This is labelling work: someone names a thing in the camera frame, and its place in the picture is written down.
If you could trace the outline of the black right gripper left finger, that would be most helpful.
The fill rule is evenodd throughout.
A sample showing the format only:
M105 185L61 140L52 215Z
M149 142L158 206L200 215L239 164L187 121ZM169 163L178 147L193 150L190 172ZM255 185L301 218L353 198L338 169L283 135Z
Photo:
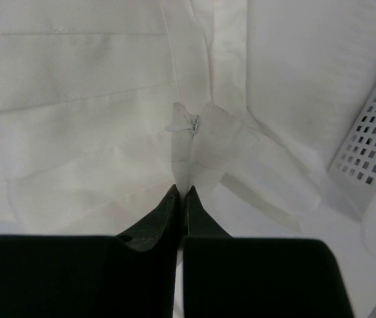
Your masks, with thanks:
M0 235L0 317L171 317L180 198L115 236Z

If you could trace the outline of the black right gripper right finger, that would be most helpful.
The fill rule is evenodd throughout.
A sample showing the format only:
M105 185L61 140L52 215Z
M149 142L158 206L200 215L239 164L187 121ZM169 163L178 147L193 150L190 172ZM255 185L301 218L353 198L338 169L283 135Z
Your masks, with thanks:
M337 260L320 240L234 238L185 198L186 317L352 317Z

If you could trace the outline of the white pleated skirt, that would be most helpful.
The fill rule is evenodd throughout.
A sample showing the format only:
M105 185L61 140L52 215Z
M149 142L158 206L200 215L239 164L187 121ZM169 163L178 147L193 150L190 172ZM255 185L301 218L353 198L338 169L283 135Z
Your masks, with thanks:
M0 233L187 183L299 230L375 80L376 1L0 1Z

